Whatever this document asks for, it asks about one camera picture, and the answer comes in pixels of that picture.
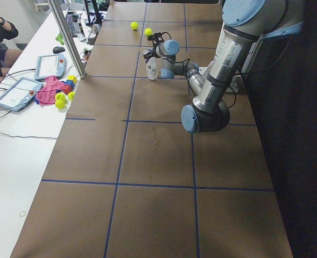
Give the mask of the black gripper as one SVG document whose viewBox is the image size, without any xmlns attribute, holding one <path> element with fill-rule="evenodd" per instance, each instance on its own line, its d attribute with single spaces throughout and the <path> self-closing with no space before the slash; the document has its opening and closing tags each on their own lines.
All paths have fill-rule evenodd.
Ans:
<svg viewBox="0 0 317 258">
<path fill-rule="evenodd" d="M 150 58 L 161 58 L 159 45 L 155 45 L 151 48 L 150 51 L 144 51 L 143 52 L 143 58 L 145 61 L 149 61 Z"/>
</svg>

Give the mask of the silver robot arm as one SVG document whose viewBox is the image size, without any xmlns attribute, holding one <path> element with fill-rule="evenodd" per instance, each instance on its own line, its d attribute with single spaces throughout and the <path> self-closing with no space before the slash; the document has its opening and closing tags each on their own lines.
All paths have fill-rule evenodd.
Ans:
<svg viewBox="0 0 317 258">
<path fill-rule="evenodd" d="M 162 33 L 155 33 L 149 36 L 153 47 L 143 52 L 148 78 L 156 79 L 156 59 L 162 59 L 162 78 L 184 76 L 195 94 L 192 103 L 181 111 L 184 129 L 189 133 L 220 131 L 230 118 L 222 97 L 252 44 L 299 33 L 304 7 L 305 1 L 226 1 L 215 56 L 203 74 L 189 60 L 176 61 L 177 41 L 163 40 Z"/>
</svg>

